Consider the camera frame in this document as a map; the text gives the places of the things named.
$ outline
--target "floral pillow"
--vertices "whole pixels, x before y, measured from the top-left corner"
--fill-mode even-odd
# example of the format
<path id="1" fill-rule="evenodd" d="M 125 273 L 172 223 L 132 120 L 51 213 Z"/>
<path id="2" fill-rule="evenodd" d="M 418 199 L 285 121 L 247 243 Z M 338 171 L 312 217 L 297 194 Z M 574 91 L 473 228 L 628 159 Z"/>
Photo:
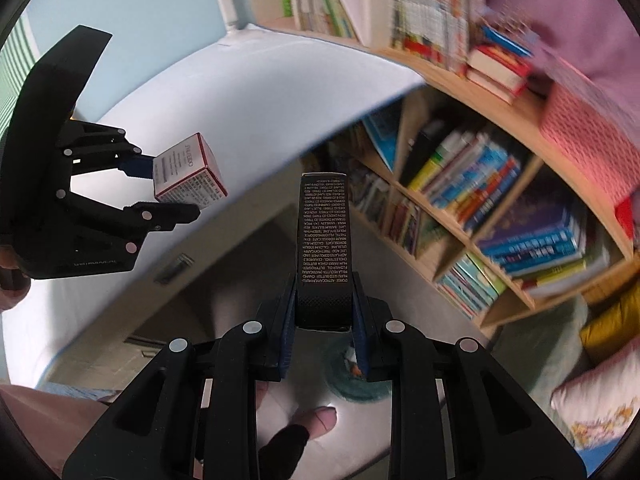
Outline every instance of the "floral pillow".
<path id="1" fill-rule="evenodd" d="M 640 336 L 593 370 L 556 388 L 551 406 L 571 429 L 577 449 L 621 437 L 640 408 Z"/>

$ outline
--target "red and white box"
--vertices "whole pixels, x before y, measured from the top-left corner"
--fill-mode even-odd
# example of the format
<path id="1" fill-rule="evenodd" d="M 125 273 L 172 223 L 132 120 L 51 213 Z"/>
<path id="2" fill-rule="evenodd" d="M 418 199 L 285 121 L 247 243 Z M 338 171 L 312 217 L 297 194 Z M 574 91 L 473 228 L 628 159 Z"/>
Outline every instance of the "red and white box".
<path id="1" fill-rule="evenodd" d="M 158 202 L 200 209 L 226 196 L 216 159 L 200 133 L 154 158 L 154 194 Z"/>

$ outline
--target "pillow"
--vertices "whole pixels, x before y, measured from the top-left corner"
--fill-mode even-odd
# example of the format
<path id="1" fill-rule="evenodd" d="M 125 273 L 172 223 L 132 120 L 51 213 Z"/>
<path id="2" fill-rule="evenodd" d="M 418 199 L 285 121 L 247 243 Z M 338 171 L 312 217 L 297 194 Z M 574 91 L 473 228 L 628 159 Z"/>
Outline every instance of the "pillow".
<path id="1" fill-rule="evenodd" d="M 640 336 L 593 370 L 556 388 L 551 406 L 571 429 L 577 449 L 621 437 L 640 406 Z"/>
<path id="2" fill-rule="evenodd" d="M 640 335 L 640 282 L 620 300 L 580 330 L 580 339 L 594 364 L 598 364 Z"/>

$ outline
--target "book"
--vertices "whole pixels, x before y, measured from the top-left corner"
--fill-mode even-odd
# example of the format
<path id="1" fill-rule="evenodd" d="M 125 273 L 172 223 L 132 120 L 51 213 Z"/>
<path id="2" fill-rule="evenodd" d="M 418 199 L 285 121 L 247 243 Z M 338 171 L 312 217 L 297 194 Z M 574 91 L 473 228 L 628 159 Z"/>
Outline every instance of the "book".
<path id="1" fill-rule="evenodd" d="M 450 273 L 469 291 L 469 293 L 475 295 L 475 297 L 482 303 L 484 307 L 488 307 L 495 301 L 494 298 L 489 296 L 486 291 L 476 283 L 468 274 L 462 272 L 457 266 L 451 267 Z"/>
<path id="2" fill-rule="evenodd" d="M 457 209 L 456 219 L 460 224 L 464 225 L 473 216 L 482 203 L 497 189 L 500 182 L 514 165 L 515 159 L 510 155 L 501 168 L 487 176 L 485 181 L 465 198 L 465 201 Z"/>
<path id="3" fill-rule="evenodd" d="M 381 178 L 376 179 L 371 186 L 367 203 L 362 209 L 367 219 L 376 225 L 380 225 L 382 222 L 388 192 L 389 184 Z"/>
<path id="4" fill-rule="evenodd" d="M 409 200 L 407 204 L 407 213 L 404 215 L 404 223 L 402 224 L 402 228 L 396 238 L 396 243 L 401 247 L 404 245 L 404 238 L 409 231 L 409 227 L 412 224 L 412 216 L 415 214 L 415 208 L 417 206 Z"/>
<path id="5" fill-rule="evenodd" d="M 447 69 L 462 77 L 469 54 L 469 0 L 450 0 L 447 39 Z"/>
<path id="6" fill-rule="evenodd" d="M 563 294 L 609 267 L 610 239 L 602 224 L 593 219 L 591 225 L 593 228 L 588 230 L 590 239 L 587 241 L 587 250 L 583 258 L 571 264 L 553 267 L 544 274 L 539 274 L 537 278 L 525 280 L 522 283 L 522 288 L 532 298 Z"/>
<path id="7" fill-rule="evenodd" d="M 431 244 L 447 235 L 448 231 L 438 224 L 424 211 L 420 215 L 420 227 L 418 229 L 415 257 L 420 257 L 429 249 Z"/>
<path id="8" fill-rule="evenodd" d="M 441 68 L 447 66 L 446 6 L 442 0 L 426 0 L 427 34 L 431 43 L 431 62 Z"/>
<path id="9" fill-rule="evenodd" d="M 329 16 L 331 17 L 331 22 L 336 34 L 342 38 L 355 38 L 353 26 L 340 0 L 324 0 L 324 2 L 329 11 Z"/>
<path id="10" fill-rule="evenodd" d="M 396 143 L 402 113 L 402 99 L 364 116 L 362 123 L 382 161 L 393 171 L 396 159 Z"/>
<path id="11" fill-rule="evenodd" d="M 302 30 L 312 30 L 310 1 L 311 0 L 297 0 L 298 16 Z"/>
<path id="12" fill-rule="evenodd" d="M 323 34 L 327 34 L 329 36 L 336 36 L 337 33 L 333 27 L 326 1 L 313 0 L 313 4 L 316 22 L 318 24 L 318 32 L 322 32 Z"/>
<path id="13" fill-rule="evenodd" d="M 513 278 L 519 278 L 526 276 L 532 272 L 539 272 L 540 270 L 550 269 L 551 267 L 559 266 L 579 260 L 584 256 L 586 250 L 586 210 L 583 211 L 581 218 L 576 218 L 574 223 L 574 243 L 575 250 L 571 253 L 565 254 L 548 254 L 546 256 L 540 256 L 538 258 L 532 258 L 530 260 L 524 260 L 522 262 L 516 262 L 514 264 L 504 264 L 502 268 L 504 271 Z"/>
<path id="14" fill-rule="evenodd" d="M 526 85 L 523 84 L 517 92 L 512 92 L 508 88 L 502 86 L 500 83 L 495 82 L 489 76 L 485 76 L 483 73 L 478 72 L 478 70 L 474 70 L 473 68 L 469 68 L 466 71 L 466 78 L 469 79 L 472 83 L 477 84 L 478 86 L 484 88 L 488 92 L 491 92 L 496 97 L 502 99 L 507 104 L 513 104 L 516 100 L 516 97 L 522 93 L 522 91 L 526 88 Z"/>
<path id="15" fill-rule="evenodd" d="M 478 247 L 487 256 L 501 256 L 567 240 L 575 243 L 575 218 L 584 211 L 567 186 L 546 178 L 534 180 Z"/>
<path id="16" fill-rule="evenodd" d="M 532 56 L 532 52 L 527 47 L 517 43 L 516 41 L 509 38 L 507 35 L 502 34 L 501 32 L 498 32 L 497 30 L 495 30 L 493 27 L 490 27 L 489 25 L 482 26 L 482 33 L 484 34 L 484 37 L 488 41 L 491 41 L 492 43 L 500 45 L 504 49 L 510 52 L 513 52 L 517 56 L 522 56 L 522 57 Z"/>
<path id="17" fill-rule="evenodd" d="M 457 280 L 451 272 L 445 274 L 440 281 L 443 285 L 446 285 L 451 290 L 453 290 L 456 295 L 466 304 L 466 306 L 468 306 L 473 311 L 474 314 L 479 314 L 484 309 L 486 309 L 486 305 L 478 300 L 478 298 L 476 298 L 475 295 L 471 293 L 471 291 L 466 290 L 462 283 Z"/>
<path id="18" fill-rule="evenodd" d="M 481 44 L 469 54 L 468 65 L 513 94 L 526 84 L 532 67 L 521 57 L 494 44 Z"/>
<path id="19" fill-rule="evenodd" d="M 469 40 L 472 45 L 482 40 L 482 19 L 486 10 L 486 0 L 469 0 Z"/>
<path id="20" fill-rule="evenodd" d="M 495 142 L 489 142 L 482 148 L 478 158 L 466 169 L 458 173 L 451 183 L 431 200 L 431 204 L 443 209 L 461 193 L 477 188 L 489 174 L 504 165 L 507 156 L 507 152 L 503 147 Z"/>
<path id="21" fill-rule="evenodd" d="M 507 290 L 507 286 L 503 282 L 503 280 L 498 278 L 498 276 L 496 276 L 495 273 L 491 269 L 489 269 L 489 267 L 487 267 L 480 258 L 478 258 L 473 253 L 467 253 L 466 255 L 474 263 L 474 265 L 478 268 L 478 270 L 482 272 L 482 275 L 486 278 L 486 280 L 493 287 L 493 289 L 498 293 L 498 296 L 500 296 L 505 290 Z"/>
<path id="22" fill-rule="evenodd" d="M 425 165 L 430 156 L 433 155 L 436 148 L 444 140 L 444 137 L 450 133 L 452 126 L 443 119 L 435 119 L 424 126 L 411 147 L 409 155 L 407 155 L 404 168 L 399 182 L 402 186 L 408 187 L 411 181 L 418 174 L 420 169 Z"/>
<path id="23" fill-rule="evenodd" d="M 453 290 L 451 290 L 447 285 L 439 282 L 436 284 L 436 288 L 442 293 L 442 295 L 447 298 L 454 306 L 456 306 L 462 314 L 464 314 L 467 318 L 473 319 L 476 316 L 476 313 L 471 310 L 469 306 L 467 306 L 464 301 L 462 301 Z"/>
<path id="24" fill-rule="evenodd" d="M 409 212 L 409 199 L 403 198 L 396 205 L 394 216 L 389 227 L 388 236 L 393 241 L 397 242 L 402 229 L 404 228 L 404 222 L 406 215 Z"/>
<path id="25" fill-rule="evenodd" d="M 468 253 L 456 262 L 454 268 L 468 277 L 470 283 L 475 284 L 479 289 L 478 293 L 484 297 L 487 304 L 493 304 L 494 301 L 498 299 L 498 296 L 500 296 L 500 293 L 498 293 L 497 289 L 489 282 L 480 270 L 480 267 L 469 257 Z"/>
<path id="26" fill-rule="evenodd" d="M 402 18 L 402 0 L 391 0 L 391 48 L 402 49 L 404 41 L 404 23 Z"/>
<path id="27" fill-rule="evenodd" d="M 434 178 L 423 190 L 423 194 L 432 202 L 440 193 L 447 189 L 458 174 L 468 168 L 484 150 L 488 142 L 486 133 L 481 132 Z"/>
<path id="28" fill-rule="evenodd" d="M 520 175 L 520 166 L 514 165 L 512 166 L 508 173 L 503 176 L 500 183 L 492 192 L 489 197 L 482 202 L 481 206 L 478 210 L 473 213 L 473 216 L 467 220 L 463 226 L 463 229 L 467 233 L 473 232 L 473 230 L 484 221 L 484 218 L 489 214 L 489 212 L 500 203 L 500 200 L 504 197 L 505 193 L 511 189 L 511 186 L 516 182 L 518 176 Z"/>
<path id="29" fill-rule="evenodd" d="M 436 148 L 433 155 L 409 183 L 409 189 L 422 191 L 442 169 L 458 155 L 472 140 L 474 134 L 462 133 L 459 129 L 451 132 Z"/>
<path id="30" fill-rule="evenodd" d="M 420 228 L 420 208 L 411 204 L 409 207 L 408 222 L 402 236 L 402 247 L 409 254 L 415 256 L 416 243 L 418 241 L 418 229 Z"/>
<path id="31" fill-rule="evenodd" d="M 520 251 L 515 254 L 505 254 L 504 256 L 496 256 L 492 260 L 498 265 L 516 264 L 519 262 L 527 262 L 529 260 L 535 260 L 537 258 L 545 258 L 546 256 L 568 256 L 574 254 L 576 247 L 572 240 L 560 242 L 555 245 L 547 245 L 538 247 L 536 249 L 530 249 L 527 251 Z"/>

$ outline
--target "stack of books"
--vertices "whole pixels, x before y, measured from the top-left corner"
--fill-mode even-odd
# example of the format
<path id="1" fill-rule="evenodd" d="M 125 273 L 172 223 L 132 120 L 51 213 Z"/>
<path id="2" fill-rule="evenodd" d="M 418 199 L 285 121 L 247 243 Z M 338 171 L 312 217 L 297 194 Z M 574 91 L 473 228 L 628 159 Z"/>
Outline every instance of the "stack of books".
<path id="1" fill-rule="evenodd" d="M 481 26 L 482 40 L 468 56 L 466 78 L 512 104 L 527 85 L 536 36 L 524 20 L 501 13 Z"/>
<path id="2" fill-rule="evenodd" d="M 386 235 L 415 258 L 447 235 L 444 227 L 407 198 L 391 204 L 391 222 Z"/>
<path id="3" fill-rule="evenodd" d="M 602 224 L 592 222 L 587 227 L 587 248 L 582 258 L 525 276 L 520 286 L 532 298 L 545 298 L 568 292 L 609 267 L 609 243 L 609 237 Z"/>
<path id="4" fill-rule="evenodd" d="M 302 30 L 357 40 L 340 0 L 296 0 Z"/>
<path id="5" fill-rule="evenodd" d="M 515 183 L 526 155 L 513 137 L 477 116 L 457 124 L 435 119 L 418 134 L 400 183 L 471 233 Z"/>
<path id="6" fill-rule="evenodd" d="M 391 46 L 464 76 L 484 8 L 484 0 L 392 0 Z"/>
<path id="7" fill-rule="evenodd" d="M 535 280 L 539 273 L 585 256 L 587 221 L 584 203 L 558 179 L 543 176 L 524 190 L 478 247 L 512 278 Z"/>
<path id="8" fill-rule="evenodd" d="M 469 319 L 482 314 L 506 290 L 505 284 L 472 253 L 458 260 L 436 287 Z"/>
<path id="9" fill-rule="evenodd" d="M 349 197 L 357 211 L 382 228 L 389 184 L 356 160 L 349 161 Z"/>

